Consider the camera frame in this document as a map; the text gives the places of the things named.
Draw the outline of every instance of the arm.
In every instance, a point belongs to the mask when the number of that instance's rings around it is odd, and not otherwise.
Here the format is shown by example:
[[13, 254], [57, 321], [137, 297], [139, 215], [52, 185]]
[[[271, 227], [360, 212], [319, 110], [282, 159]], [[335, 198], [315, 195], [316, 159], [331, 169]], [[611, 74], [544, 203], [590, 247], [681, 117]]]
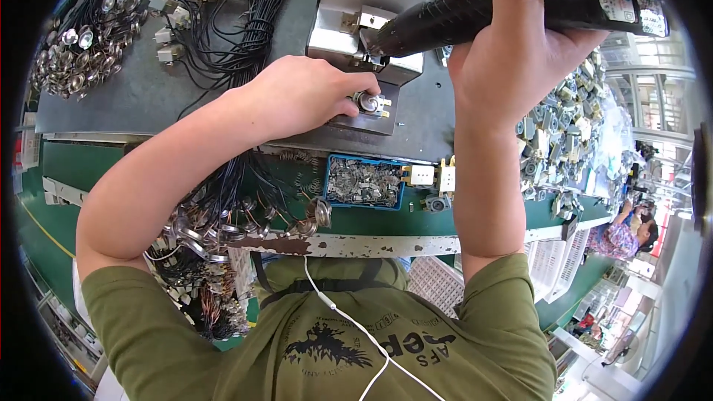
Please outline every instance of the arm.
[[624, 223], [624, 220], [626, 220], [626, 218], [629, 217], [629, 214], [631, 214], [631, 206], [631, 201], [626, 200], [621, 212], [619, 212], [619, 215], [612, 220], [612, 225], [620, 225]]
[[472, 43], [453, 49], [453, 218], [466, 282], [488, 263], [522, 249], [525, 207], [513, 127], [606, 35], [546, 30], [543, 0], [493, 0], [492, 24]]
[[365, 89], [380, 92], [371, 73], [288, 56], [134, 149], [96, 183], [79, 214], [80, 279], [112, 265], [147, 271], [141, 254], [201, 180], [265, 141], [314, 129], [337, 114], [356, 116], [344, 97]]

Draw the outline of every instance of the white earphone cable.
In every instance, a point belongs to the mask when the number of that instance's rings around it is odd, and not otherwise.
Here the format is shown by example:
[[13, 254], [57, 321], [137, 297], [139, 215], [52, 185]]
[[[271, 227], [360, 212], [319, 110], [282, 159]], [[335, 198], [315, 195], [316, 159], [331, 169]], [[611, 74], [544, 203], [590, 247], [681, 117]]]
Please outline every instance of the white earphone cable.
[[319, 289], [317, 289], [317, 287], [316, 287], [316, 285], [315, 285], [315, 281], [312, 280], [312, 277], [309, 275], [309, 270], [307, 269], [307, 256], [305, 256], [305, 274], [307, 274], [307, 278], [309, 279], [309, 282], [312, 284], [312, 288], [315, 289], [317, 296], [318, 296], [320, 299], [322, 299], [322, 302], [324, 302], [325, 305], [328, 306], [330, 310], [336, 311], [336, 312], [339, 313], [342, 317], [344, 317], [345, 319], [347, 319], [349, 322], [351, 322], [352, 324], [356, 325], [356, 327], [359, 328], [362, 333], [364, 333], [365, 335], [367, 335], [367, 337], [369, 338], [369, 340], [370, 340], [374, 345], [377, 346], [377, 348], [379, 349], [379, 352], [387, 359], [387, 361], [384, 363], [384, 367], [382, 367], [381, 370], [379, 370], [379, 372], [377, 372], [376, 375], [371, 379], [371, 381], [369, 381], [369, 384], [367, 384], [366, 389], [364, 390], [363, 393], [361, 393], [361, 397], [359, 397], [359, 401], [364, 401], [364, 397], [367, 396], [367, 393], [369, 392], [371, 386], [374, 385], [374, 383], [377, 381], [377, 379], [379, 378], [379, 376], [381, 376], [381, 374], [384, 372], [384, 370], [387, 369], [387, 366], [388, 366], [388, 363], [389, 363], [389, 362], [391, 362], [392, 364], [396, 365], [396, 366], [397, 366], [397, 369], [401, 370], [402, 372], [404, 372], [405, 374], [407, 374], [411, 379], [413, 379], [414, 381], [416, 381], [418, 384], [422, 385], [423, 388], [425, 388], [426, 390], [428, 390], [428, 391], [429, 391], [434, 397], [436, 397], [439, 401], [446, 401], [446, 400], [445, 400], [444, 398], [442, 398], [438, 393], [436, 393], [435, 390], [433, 390], [432, 388], [430, 388], [425, 382], [423, 382], [423, 381], [421, 381], [420, 379], [418, 379], [418, 378], [417, 378], [416, 376], [414, 376], [411, 372], [409, 372], [409, 371], [406, 370], [405, 368], [401, 367], [401, 365], [400, 365], [398, 362], [396, 362], [396, 361], [394, 361], [393, 359], [391, 359], [391, 357], [388, 356], [388, 352], [386, 351], [386, 349], [384, 349], [384, 348], [381, 346], [381, 344], [379, 344], [379, 341], [378, 341], [374, 336], [372, 336], [372, 335], [367, 331], [367, 329], [366, 329], [363, 325], [361, 325], [360, 323], [356, 322], [354, 319], [352, 319], [351, 316], [349, 316], [348, 314], [346, 314], [345, 312], [343, 312], [342, 310], [340, 310], [339, 308], [337, 308], [337, 307], [336, 307], [336, 304], [334, 303], [334, 301], [332, 301], [332, 299], [328, 298], [328, 297], [326, 296], [326, 294], [324, 294], [322, 291], [320, 291]]

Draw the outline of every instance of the metal terminal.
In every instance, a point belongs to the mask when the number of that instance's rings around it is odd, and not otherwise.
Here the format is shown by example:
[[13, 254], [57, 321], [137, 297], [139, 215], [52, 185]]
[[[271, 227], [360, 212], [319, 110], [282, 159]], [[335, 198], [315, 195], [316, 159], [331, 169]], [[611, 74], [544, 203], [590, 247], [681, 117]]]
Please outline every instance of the metal terminal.
[[357, 206], [393, 208], [401, 191], [400, 165], [332, 157], [326, 200]]

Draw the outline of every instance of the woman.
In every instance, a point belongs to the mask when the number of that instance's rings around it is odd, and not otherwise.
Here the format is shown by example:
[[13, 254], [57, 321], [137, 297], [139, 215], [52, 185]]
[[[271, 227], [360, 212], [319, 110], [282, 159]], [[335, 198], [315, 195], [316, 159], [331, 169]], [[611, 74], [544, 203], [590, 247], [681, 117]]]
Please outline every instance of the woman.
[[624, 202], [622, 211], [610, 224], [594, 228], [587, 240], [590, 253], [608, 255], [627, 260], [639, 249], [648, 248], [659, 238], [659, 227], [653, 219], [641, 223], [636, 231], [631, 229], [632, 203]]

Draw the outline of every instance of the person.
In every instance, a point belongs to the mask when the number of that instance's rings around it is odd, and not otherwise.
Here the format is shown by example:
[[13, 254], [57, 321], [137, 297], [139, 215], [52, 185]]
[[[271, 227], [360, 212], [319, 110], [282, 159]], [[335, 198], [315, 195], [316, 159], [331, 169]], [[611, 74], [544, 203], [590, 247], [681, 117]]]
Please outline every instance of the person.
[[[455, 47], [449, 60], [459, 157], [453, 219], [466, 284], [459, 319], [404, 291], [404, 268], [393, 259], [309, 258], [305, 265], [285, 257], [265, 268], [274, 292], [259, 286], [257, 325], [238, 346], [219, 352], [147, 272], [142, 252], [178, 201], [213, 170], [337, 114], [354, 117], [358, 110], [345, 96], [380, 92], [369, 72], [288, 56], [131, 151], [86, 199], [76, 233], [82, 292], [129, 399], [359, 399], [388, 361], [318, 296], [363, 325], [393, 362], [440, 397], [391, 362], [368, 400], [551, 399], [555, 362], [522, 253], [525, 208], [512, 128], [607, 33], [546, 30], [543, 0], [493, 0], [493, 8], [492, 25]], [[307, 279], [305, 266], [337, 290], [285, 293]], [[339, 282], [365, 274], [365, 288], [338, 290]]]
[[659, 228], [653, 218], [645, 223], [638, 223], [632, 230], [632, 220], [643, 215], [644, 208], [632, 211], [632, 203], [626, 200], [619, 214], [610, 224], [593, 228], [587, 239], [587, 253], [607, 255], [620, 260], [634, 257], [639, 250], [650, 251], [650, 247], [659, 238]]

